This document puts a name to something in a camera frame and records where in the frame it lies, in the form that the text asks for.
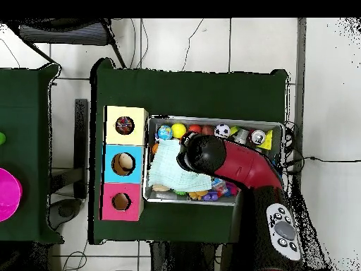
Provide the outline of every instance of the pink bowl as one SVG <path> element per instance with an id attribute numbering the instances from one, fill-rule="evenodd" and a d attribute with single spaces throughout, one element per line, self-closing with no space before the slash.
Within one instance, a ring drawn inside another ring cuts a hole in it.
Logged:
<path id="1" fill-rule="evenodd" d="M 0 222 L 8 219 L 18 209 L 23 188 L 10 172 L 0 168 Z"/>

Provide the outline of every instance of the purple toy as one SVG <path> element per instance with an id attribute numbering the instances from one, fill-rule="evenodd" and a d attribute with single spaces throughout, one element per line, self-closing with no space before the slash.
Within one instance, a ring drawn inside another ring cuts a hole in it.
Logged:
<path id="1" fill-rule="evenodd" d="M 208 192 L 208 194 L 202 196 L 202 199 L 205 200 L 206 202 L 209 201 L 214 202 L 215 200 L 218 200 L 218 193 L 217 191 L 210 191 Z"/>

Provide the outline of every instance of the green table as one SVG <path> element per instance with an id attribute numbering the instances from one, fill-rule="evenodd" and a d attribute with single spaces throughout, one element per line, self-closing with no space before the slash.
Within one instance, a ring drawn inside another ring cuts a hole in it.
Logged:
<path id="1" fill-rule="evenodd" d="M 0 222 L 2 241 L 61 243 L 61 236 L 47 225 L 49 184 L 49 84 L 59 66 L 39 70 L 0 69 L 0 167 L 23 186 L 15 214 Z"/>
<path id="2" fill-rule="evenodd" d="M 287 73 L 164 72 L 114 69 L 109 59 L 92 69 L 90 238 L 226 243 L 232 207 L 145 203 L 138 222 L 99 220 L 103 107 L 143 107 L 150 114 L 284 122 Z"/>

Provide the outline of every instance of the towel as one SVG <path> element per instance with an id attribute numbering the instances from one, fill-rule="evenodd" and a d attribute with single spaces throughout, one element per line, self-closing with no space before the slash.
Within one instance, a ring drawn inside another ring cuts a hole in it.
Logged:
<path id="1" fill-rule="evenodd" d="M 149 186 L 159 184 L 177 191 L 195 192 L 212 188 L 211 177 L 182 169 L 177 163 L 179 140 L 159 140 L 149 170 Z"/>

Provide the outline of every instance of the blue box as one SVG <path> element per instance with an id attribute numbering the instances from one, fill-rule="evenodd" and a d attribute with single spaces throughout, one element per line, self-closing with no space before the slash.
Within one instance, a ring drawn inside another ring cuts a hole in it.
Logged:
<path id="1" fill-rule="evenodd" d="M 114 156 L 126 152 L 134 157 L 135 168 L 127 176 L 119 176 L 111 168 Z M 104 183 L 142 183 L 143 147 L 136 145 L 106 145 Z"/>

